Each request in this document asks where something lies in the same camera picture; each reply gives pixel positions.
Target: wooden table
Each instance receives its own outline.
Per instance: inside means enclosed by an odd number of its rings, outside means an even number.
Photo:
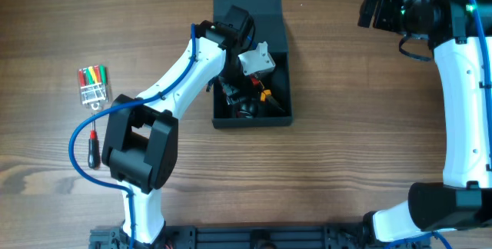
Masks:
[[[211,94],[197,97],[163,190],[168,224],[359,221],[416,181],[442,181],[437,67],[401,55],[395,34],[358,28],[362,1],[283,0],[291,127],[214,130]],[[189,25],[211,16],[212,0],[0,0],[0,247],[87,248],[90,229],[122,221],[121,194],[68,161],[90,115],[76,69],[107,61],[113,94],[136,96],[181,56]],[[76,144],[84,166],[87,140],[88,130]],[[111,181],[108,169],[89,174]],[[490,230],[446,236],[456,248],[492,244]]]

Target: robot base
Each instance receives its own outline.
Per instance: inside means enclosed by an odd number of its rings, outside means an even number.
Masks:
[[[135,249],[383,249],[387,244],[361,247],[360,223],[300,227],[165,227],[153,245],[135,242]],[[128,249],[128,236],[119,227],[92,230],[89,249]],[[426,240],[406,247],[431,249]]]

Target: black and red screwdriver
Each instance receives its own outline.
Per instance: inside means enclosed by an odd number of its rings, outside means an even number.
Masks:
[[[87,158],[89,167],[98,169],[101,165],[101,155],[99,154],[98,133],[95,131],[95,121],[92,122],[91,136],[89,137],[89,155]]]

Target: black storage box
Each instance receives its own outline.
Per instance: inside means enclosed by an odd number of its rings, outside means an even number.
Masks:
[[[214,22],[222,20],[229,8],[236,5],[253,16],[256,26],[255,42],[267,42],[274,59],[274,72],[262,79],[281,107],[285,116],[267,118],[232,118],[218,80],[214,83],[214,128],[244,128],[288,126],[292,123],[291,83],[289,78],[289,49],[285,32],[282,0],[214,0]]]

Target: screwdriver handle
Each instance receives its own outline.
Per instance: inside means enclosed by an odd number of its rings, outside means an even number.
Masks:
[[[101,166],[101,155],[99,154],[98,136],[94,130],[91,131],[89,138],[89,155],[87,158],[89,168],[98,169]]]

